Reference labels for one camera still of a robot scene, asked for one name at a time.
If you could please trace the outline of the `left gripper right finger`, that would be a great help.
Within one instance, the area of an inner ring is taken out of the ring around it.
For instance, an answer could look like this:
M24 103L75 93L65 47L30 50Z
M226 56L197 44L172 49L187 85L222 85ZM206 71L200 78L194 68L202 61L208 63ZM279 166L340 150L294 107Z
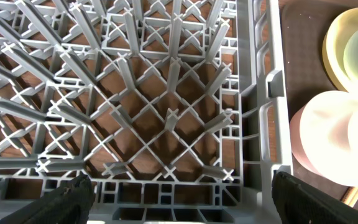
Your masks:
M272 198L283 223L358 224L358 210L284 171L273 177Z

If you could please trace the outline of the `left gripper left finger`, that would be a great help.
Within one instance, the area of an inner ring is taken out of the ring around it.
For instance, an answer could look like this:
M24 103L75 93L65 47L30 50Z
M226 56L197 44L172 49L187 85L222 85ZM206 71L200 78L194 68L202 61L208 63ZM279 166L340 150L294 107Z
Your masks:
M0 219L0 224L87 223L94 203L90 178L81 174Z

